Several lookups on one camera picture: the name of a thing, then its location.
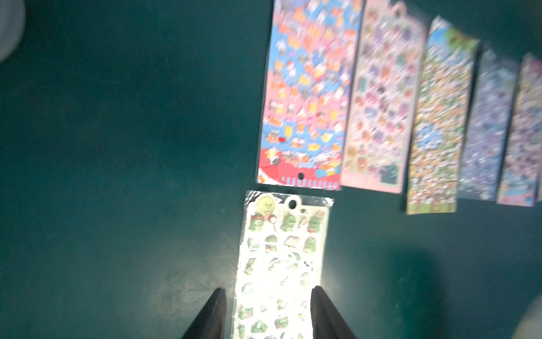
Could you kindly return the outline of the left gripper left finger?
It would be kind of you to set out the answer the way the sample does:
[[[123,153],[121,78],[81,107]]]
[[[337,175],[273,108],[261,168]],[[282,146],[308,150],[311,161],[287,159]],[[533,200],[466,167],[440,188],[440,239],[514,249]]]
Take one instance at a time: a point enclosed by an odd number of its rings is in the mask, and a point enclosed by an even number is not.
[[[182,339],[223,339],[226,313],[226,291],[223,288],[217,288],[186,330]]]

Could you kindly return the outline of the pink bonbon drop sticker sheet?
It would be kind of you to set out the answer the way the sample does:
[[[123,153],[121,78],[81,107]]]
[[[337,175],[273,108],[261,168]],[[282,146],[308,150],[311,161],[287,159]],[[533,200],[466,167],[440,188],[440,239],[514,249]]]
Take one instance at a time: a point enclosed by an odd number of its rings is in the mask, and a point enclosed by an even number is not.
[[[402,193],[427,38],[406,1],[367,1],[349,104],[341,184]]]

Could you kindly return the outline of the purple sticker sheet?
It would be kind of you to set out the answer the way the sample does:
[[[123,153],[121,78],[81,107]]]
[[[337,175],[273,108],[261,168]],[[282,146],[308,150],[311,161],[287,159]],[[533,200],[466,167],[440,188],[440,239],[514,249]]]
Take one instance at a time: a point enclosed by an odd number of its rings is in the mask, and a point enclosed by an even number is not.
[[[458,197],[496,200],[519,64],[485,49],[462,152]]]

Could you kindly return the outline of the green panda sticker sheet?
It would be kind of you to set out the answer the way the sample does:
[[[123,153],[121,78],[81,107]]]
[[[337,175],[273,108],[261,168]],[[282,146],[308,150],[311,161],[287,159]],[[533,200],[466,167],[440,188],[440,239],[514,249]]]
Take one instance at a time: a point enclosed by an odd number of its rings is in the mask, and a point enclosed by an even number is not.
[[[454,213],[479,40],[437,16],[426,44],[409,158],[406,213]]]

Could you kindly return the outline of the pale green sticker sheet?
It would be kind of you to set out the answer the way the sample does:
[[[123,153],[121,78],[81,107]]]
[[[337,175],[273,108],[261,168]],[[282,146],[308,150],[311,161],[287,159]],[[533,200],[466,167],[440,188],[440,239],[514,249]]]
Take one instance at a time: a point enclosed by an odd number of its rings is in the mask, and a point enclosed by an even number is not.
[[[312,338],[331,198],[248,191],[239,246],[233,338]]]

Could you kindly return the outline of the pink blue cat sticker sheet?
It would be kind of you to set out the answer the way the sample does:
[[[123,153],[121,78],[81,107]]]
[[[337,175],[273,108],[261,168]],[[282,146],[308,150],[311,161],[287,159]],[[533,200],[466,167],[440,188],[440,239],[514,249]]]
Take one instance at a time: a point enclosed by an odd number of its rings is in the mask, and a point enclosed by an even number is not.
[[[337,190],[362,1],[276,1],[256,179]]]

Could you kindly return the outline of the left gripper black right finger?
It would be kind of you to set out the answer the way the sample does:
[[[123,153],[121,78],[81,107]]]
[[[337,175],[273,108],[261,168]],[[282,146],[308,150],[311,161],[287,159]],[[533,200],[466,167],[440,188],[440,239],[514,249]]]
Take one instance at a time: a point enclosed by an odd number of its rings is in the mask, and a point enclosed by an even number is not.
[[[314,339],[356,338],[327,293],[319,285],[311,292],[311,321]]]

